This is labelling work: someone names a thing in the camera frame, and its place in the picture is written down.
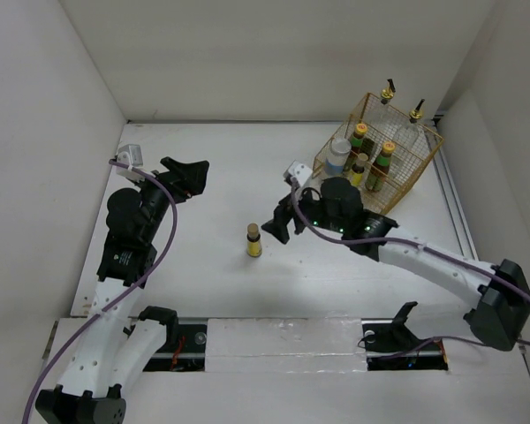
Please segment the small brown bottle yellow label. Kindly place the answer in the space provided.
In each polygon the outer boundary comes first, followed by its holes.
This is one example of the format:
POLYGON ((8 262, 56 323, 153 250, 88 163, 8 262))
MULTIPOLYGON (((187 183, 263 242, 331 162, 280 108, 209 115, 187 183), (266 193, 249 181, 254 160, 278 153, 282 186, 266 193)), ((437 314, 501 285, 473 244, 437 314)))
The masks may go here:
POLYGON ((352 186, 358 187, 360 185, 367 162, 368 156, 365 153, 359 153, 356 162, 350 169, 350 183, 352 186))

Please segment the white bottle blue label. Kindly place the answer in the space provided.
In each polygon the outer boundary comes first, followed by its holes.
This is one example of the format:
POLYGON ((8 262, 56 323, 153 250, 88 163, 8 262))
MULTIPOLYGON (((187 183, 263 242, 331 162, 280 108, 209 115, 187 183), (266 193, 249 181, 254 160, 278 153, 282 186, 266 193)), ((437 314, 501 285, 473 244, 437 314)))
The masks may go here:
POLYGON ((351 149, 351 142, 345 138, 334 138, 329 142, 324 161, 324 172, 329 177, 342 174, 351 149))

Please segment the red sauce bottle green label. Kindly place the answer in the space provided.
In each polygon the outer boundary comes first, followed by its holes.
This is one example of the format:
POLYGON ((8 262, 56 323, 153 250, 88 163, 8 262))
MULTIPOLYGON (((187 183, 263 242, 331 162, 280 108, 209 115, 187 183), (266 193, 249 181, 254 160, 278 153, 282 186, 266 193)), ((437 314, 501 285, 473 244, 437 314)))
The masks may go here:
POLYGON ((380 192, 388 177, 390 166, 392 162, 392 156, 395 152, 396 144, 392 141, 385 141, 382 144, 382 149, 379 155, 375 158, 372 163, 365 188, 370 192, 380 192))

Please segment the red sauce bottle yellow cap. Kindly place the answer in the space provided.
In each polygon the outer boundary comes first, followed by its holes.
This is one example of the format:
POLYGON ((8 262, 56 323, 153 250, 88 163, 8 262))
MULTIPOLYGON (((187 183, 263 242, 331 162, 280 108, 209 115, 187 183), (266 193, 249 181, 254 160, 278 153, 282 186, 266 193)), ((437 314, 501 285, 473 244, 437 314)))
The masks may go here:
POLYGON ((344 164, 344 172, 348 172, 355 164, 367 131, 368 126, 362 122, 355 125, 353 133, 349 138, 351 150, 344 164))

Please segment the short glass cruet gold spout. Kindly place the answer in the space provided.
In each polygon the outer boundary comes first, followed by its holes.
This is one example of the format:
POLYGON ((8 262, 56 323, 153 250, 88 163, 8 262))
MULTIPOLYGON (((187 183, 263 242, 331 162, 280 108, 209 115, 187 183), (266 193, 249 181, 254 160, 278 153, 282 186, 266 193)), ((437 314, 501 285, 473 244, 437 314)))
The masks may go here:
POLYGON ((396 87, 392 78, 387 79, 387 86, 381 93, 369 95, 365 102, 365 110, 362 122, 367 125, 367 138, 363 142, 361 152, 368 158, 373 156, 376 147, 376 133, 381 132, 390 112, 390 103, 396 93, 396 87))

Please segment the tall glass cruet gold spout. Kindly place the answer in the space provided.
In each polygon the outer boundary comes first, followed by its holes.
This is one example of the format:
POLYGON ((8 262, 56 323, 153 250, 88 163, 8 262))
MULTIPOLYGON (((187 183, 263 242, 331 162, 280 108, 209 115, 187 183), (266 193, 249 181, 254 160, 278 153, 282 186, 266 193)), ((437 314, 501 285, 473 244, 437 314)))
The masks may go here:
POLYGON ((422 106, 425 99, 422 98, 418 104, 409 112, 408 121, 402 124, 394 133, 392 141, 397 146, 393 155, 393 172, 398 173, 409 159, 413 146, 420 135, 419 121, 422 119, 422 106))

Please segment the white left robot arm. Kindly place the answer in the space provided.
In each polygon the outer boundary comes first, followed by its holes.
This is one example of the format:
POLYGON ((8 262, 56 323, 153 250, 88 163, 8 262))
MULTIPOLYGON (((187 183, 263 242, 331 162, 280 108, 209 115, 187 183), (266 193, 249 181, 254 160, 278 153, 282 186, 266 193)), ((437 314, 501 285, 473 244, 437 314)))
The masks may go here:
POLYGON ((156 251, 153 240, 166 215, 204 192, 209 163, 181 163, 164 157, 165 171, 146 173, 122 156, 110 165, 132 182, 107 200, 108 233, 97 270, 90 315, 54 354, 50 371, 71 345, 70 362, 52 389, 33 388, 27 408, 48 423, 121 423, 125 393, 158 351, 178 356, 186 344, 176 311, 146 307, 137 322, 130 313, 149 276, 171 244, 156 251))

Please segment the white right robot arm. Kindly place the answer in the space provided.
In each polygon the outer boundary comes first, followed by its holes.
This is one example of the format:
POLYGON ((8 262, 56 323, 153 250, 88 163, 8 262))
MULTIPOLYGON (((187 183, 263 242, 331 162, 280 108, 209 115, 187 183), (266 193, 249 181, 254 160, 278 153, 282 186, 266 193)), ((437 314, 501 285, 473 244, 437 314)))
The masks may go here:
POLYGON ((296 233, 310 229, 338 233, 335 243, 368 259, 392 265, 442 287, 463 300, 463 319, 479 342, 508 352, 530 315, 530 290, 514 261, 475 261, 425 243, 395 220, 364 207, 360 191, 343 178, 328 178, 320 189, 302 188, 288 178, 291 193, 281 199, 262 230, 283 244, 293 222, 296 233))

